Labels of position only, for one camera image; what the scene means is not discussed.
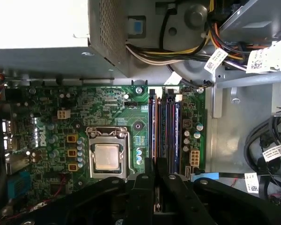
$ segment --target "mounting screw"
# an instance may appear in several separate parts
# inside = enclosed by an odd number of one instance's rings
[[[200,180],[200,184],[207,185],[207,184],[208,184],[208,181],[207,181],[207,180]]]
[[[240,99],[239,98],[234,98],[231,101],[232,104],[239,104],[240,103]]]
[[[35,222],[33,220],[27,220],[27,221],[21,223],[21,225],[34,225],[34,224],[35,224]]]
[[[175,175],[170,175],[169,178],[170,178],[171,180],[174,180],[174,179],[176,179],[176,176],[175,176]]]
[[[137,88],[135,89],[135,92],[136,92],[136,94],[141,94],[141,93],[143,92],[142,87],[137,87]]]
[[[197,89],[197,92],[198,92],[199,94],[203,94],[203,93],[204,93],[204,88],[198,88],[198,89]]]

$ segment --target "screw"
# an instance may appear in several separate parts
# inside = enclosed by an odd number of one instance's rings
[[[95,54],[89,53],[89,52],[83,52],[81,53],[82,56],[94,56]]]
[[[27,221],[21,223],[21,225],[34,225],[34,224],[35,224],[35,222],[33,220],[27,220]]]
[[[175,175],[170,175],[169,178],[170,178],[171,180],[174,180],[174,179],[176,179],[176,176],[175,176]]]
[[[203,94],[203,93],[204,93],[204,88],[198,88],[198,89],[197,89],[197,92],[198,92],[199,94]]]
[[[34,95],[34,94],[36,93],[36,90],[35,90],[34,88],[30,88],[30,89],[29,89],[29,93],[30,93],[31,95]]]
[[[122,225],[123,222],[124,222],[123,219],[119,219],[119,220],[116,221],[115,225]]]
[[[207,180],[200,180],[200,184],[207,185],[207,184],[208,184],[208,181],[207,181]]]
[[[142,87],[137,87],[137,88],[135,89],[135,92],[136,92],[137,94],[141,94],[141,93],[143,92]]]
[[[240,103],[240,99],[234,98],[234,99],[232,99],[231,103],[232,104],[239,104]]]

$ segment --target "blue tab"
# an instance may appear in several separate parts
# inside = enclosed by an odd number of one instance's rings
[[[213,180],[219,179],[219,173],[218,172],[208,172],[208,173],[201,173],[200,175],[192,175],[192,182],[194,182],[196,179],[199,178],[210,178]]]

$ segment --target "motherboard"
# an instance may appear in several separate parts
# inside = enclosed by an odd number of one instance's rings
[[[147,157],[167,158],[169,173],[188,179],[194,168],[205,167],[204,91],[30,86],[8,88],[5,96],[11,109],[11,119],[2,122],[9,198],[25,194],[28,206],[110,176],[142,173]],[[19,189],[23,177],[27,186]]]

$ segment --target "mounting hole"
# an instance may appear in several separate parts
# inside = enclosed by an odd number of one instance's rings
[[[170,34],[171,36],[175,36],[175,35],[177,34],[177,29],[176,29],[175,27],[171,27],[171,28],[169,29],[169,34]]]
[[[198,212],[198,211],[199,211],[199,209],[198,209],[197,207],[191,207],[191,210],[192,210],[193,212]]]

